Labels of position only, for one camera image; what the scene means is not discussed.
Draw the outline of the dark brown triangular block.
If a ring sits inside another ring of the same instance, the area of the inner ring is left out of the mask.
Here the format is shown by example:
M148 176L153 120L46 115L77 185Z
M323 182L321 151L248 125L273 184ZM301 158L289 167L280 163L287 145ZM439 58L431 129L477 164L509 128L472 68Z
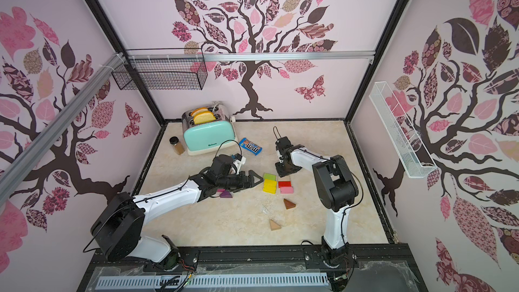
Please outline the dark brown triangular block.
M292 201L289 201L289 200L287 200L287 199L284 199L284 200L283 200L283 203L284 203L285 208L286 208L287 210L293 209L293 208L295 208L295 207L297 206L295 203L293 203Z

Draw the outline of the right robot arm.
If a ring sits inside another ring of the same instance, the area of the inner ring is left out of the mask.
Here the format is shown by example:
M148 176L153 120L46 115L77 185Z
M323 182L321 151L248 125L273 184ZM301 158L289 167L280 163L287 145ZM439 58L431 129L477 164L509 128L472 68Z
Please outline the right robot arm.
M308 170L314 176L316 190L322 205L327 209L327 221L322 237L321 252L325 265L336 268L350 251L347 223L350 209L359 194L354 175L340 155L318 155L302 145L294 145L286 137L276 141L280 177Z

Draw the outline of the lime green block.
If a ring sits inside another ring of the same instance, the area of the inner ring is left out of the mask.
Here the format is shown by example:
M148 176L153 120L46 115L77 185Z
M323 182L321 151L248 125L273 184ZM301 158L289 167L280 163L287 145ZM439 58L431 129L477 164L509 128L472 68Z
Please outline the lime green block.
M264 173L264 179L265 180L269 180L269 181L276 181L277 180L277 176L274 175L274 174Z

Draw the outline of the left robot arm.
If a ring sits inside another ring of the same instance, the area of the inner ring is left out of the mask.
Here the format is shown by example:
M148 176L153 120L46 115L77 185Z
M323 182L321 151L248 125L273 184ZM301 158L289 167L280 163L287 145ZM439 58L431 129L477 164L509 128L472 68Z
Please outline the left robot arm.
M179 263L178 247L166 235L161 240L143 236L147 223L185 205L204 201L220 189L236 193L263 182L252 170L225 175L212 174L206 168L182 184L155 193L133 197L120 193L93 224L91 234L108 262L140 258L161 270L172 270Z

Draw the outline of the yellow block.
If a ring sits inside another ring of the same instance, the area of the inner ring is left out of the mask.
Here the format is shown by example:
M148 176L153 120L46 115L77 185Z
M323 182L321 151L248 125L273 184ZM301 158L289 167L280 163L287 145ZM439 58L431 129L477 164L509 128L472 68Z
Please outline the yellow block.
M277 192L276 187L263 187L262 190L263 190L263 192L270 193L270 194L275 194Z
M273 181L273 180L265 180L264 181L264 187L270 187L270 188L277 188L277 182L276 181Z

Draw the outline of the light pink block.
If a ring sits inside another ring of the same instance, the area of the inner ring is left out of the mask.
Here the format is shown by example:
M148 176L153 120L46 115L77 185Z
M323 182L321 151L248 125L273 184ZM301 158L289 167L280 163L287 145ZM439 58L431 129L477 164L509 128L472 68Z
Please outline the light pink block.
M292 187L281 187L280 188L280 192L282 194L293 194L294 193L294 189Z

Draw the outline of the red block group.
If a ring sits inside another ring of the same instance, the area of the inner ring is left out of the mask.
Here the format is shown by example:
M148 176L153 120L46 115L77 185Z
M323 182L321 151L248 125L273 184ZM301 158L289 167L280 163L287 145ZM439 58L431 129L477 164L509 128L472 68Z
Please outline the red block group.
M278 181L278 188L279 189L288 188L288 187L292 187L290 181Z

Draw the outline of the purple triangular wooden block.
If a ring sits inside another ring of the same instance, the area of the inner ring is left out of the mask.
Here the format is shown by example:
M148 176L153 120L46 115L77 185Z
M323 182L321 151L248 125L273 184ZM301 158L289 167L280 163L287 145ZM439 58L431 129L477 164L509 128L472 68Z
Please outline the purple triangular wooden block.
M220 190L219 198L232 199L232 193L227 190Z

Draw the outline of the light brown triangular block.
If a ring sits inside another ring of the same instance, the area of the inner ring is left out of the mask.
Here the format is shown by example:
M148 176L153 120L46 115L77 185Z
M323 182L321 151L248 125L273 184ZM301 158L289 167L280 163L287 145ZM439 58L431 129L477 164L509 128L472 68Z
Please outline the light brown triangular block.
M269 225L270 225L270 230L271 231L278 231L278 230L282 229L281 225L276 223L272 219L269 220Z

